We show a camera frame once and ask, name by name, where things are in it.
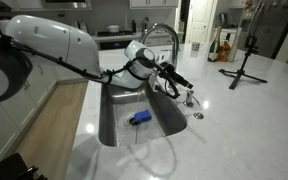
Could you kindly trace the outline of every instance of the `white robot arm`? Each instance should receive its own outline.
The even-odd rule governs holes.
[[[175,95],[166,94],[172,98],[179,96],[168,73],[155,63],[152,51],[137,41],[132,41],[125,50],[130,61],[124,68],[104,72],[99,66],[98,48],[94,40],[74,27],[20,15],[10,20],[5,35],[0,36],[0,101],[11,97],[22,87],[32,68],[27,57],[16,50],[42,56],[46,62],[51,60],[89,80],[129,89],[138,88],[156,71],[170,82],[175,91]],[[9,70],[11,67],[5,67],[5,64],[14,66],[12,72]]]

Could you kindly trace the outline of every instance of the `marble countertop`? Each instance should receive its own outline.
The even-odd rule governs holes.
[[[94,41],[111,41],[111,40],[134,40],[134,39],[139,39],[141,36],[141,32],[134,33],[133,35],[126,35],[126,36],[109,36],[109,37],[97,37],[96,35],[92,36],[92,39]],[[183,35],[183,32],[177,32],[178,35]],[[150,34],[150,37],[169,37],[169,34],[167,33],[157,33],[157,32],[152,32]]]
[[[178,72],[194,85],[201,103],[184,107],[185,89],[178,86],[186,129],[143,144],[105,146],[98,138],[101,85],[89,82],[66,179],[288,180],[288,65],[251,55],[246,73],[268,83],[242,78],[230,90],[233,79],[218,70],[239,69],[242,51],[234,63],[210,63],[207,45],[198,53],[189,44],[180,48]],[[117,69],[126,61],[123,50],[100,52],[103,67]],[[205,118],[195,119],[194,112]]]

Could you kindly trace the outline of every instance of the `kitchen sink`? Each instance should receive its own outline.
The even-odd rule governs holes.
[[[137,90],[102,85],[99,139],[107,146],[140,144],[176,134],[187,121],[175,103],[162,93],[153,92],[149,84]],[[149,110],[152,119],[132,125],[134,114]]]

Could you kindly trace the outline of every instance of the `black tripod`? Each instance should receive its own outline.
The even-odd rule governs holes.
[[[245,74],[245,71],[244,71],[244,67],[245,67],[245,64],[246,64],[246,61],[247,61],[248,57],[252,53],[253,54],[257,54],[258,53],[257,47],[255,47],[256,40],[257,40],[257,38],[255,36],[248,36],[247,37],[246,43],[245,43],[245,47],[248,48],[248,49],[247,49],[247,52],[245,53],[245,58],[244,58],[244,61],[243,61],[241,69],[237,70],[236,72],[226,71],[224,69],[218,70],[219,72],[223,73],[225,76],[235,77],[234,81],[232,82],[231,86],[229,87],[230,89],[232,89],[232,90],[235,89],[235,87],[236,87],[238,81],[240,80],[241,76],[246,76],[248,78],[255,79],[255,80],[257,80],[259,82],[262,82],[262,83],[267,83],[266,80],[259,79],[259,78],[256,78],[256,77],[253,77],[253,76]]]

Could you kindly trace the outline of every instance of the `blue sponge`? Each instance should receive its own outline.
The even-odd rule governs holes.
[[[136,122],[147,122],[152,119],[152,116],[149,110],[145,110],[134,114],[134,119]]]

